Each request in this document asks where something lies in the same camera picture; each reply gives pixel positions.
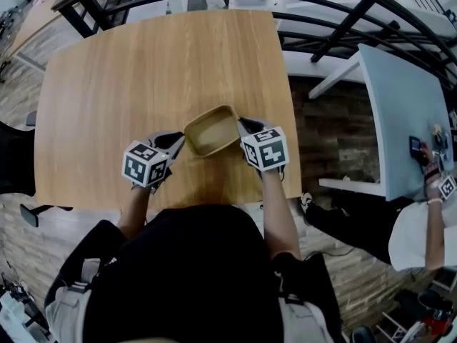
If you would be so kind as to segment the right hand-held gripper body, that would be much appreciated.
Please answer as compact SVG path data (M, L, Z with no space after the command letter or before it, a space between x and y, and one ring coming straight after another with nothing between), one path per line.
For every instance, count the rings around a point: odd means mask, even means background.
M280 126L241 137L241 148L247 163L259 173L276 170L281 180L288 164L286 136Z

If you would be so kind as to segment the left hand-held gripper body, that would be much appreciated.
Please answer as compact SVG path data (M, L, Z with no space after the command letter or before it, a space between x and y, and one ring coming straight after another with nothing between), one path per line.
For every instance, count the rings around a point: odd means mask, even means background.
M121 175L134 186L158 189L171 175L174 145L154 144L150 139L133 141L124 151Z

